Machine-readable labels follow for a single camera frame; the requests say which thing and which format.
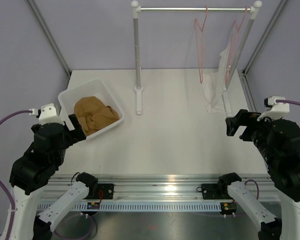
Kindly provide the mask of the brown tank top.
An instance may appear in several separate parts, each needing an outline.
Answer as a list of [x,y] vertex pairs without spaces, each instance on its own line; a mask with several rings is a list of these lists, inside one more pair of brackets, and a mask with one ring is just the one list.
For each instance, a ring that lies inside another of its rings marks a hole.
[[90,136],[120,119],[118,113],[95,96],[83,97],[74,105],[85,135]]

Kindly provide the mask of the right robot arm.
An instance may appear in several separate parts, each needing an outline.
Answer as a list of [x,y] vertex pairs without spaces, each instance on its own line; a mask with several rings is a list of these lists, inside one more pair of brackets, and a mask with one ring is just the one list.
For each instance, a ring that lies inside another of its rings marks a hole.
[[218,195],[231,197],[240,205],[257,229],[258,239],[300,240],[300,127],[282,117],[275,119],[245,109],[227,117],[225,123],[229,137],[245,127],[239,138],[252,142],[261,154],[278,190],[281,218],[268,212],[234,172],[218,178]]

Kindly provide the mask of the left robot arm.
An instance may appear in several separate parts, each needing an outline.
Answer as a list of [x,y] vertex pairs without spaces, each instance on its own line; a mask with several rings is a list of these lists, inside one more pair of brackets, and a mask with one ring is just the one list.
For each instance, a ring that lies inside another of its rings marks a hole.
[[66,193],[48,209],[37,213],[41,195],[62,165],[66,149],[86,139],[76,115],[69,115],[69,119],[73,130],[63,121],[48,121],[31,127],[34,140],[12,165],[9,178],[12,204],[1,240],[49,240],[76,203],[84,198],[93,199],[98,194],[98,179],[82,172]]

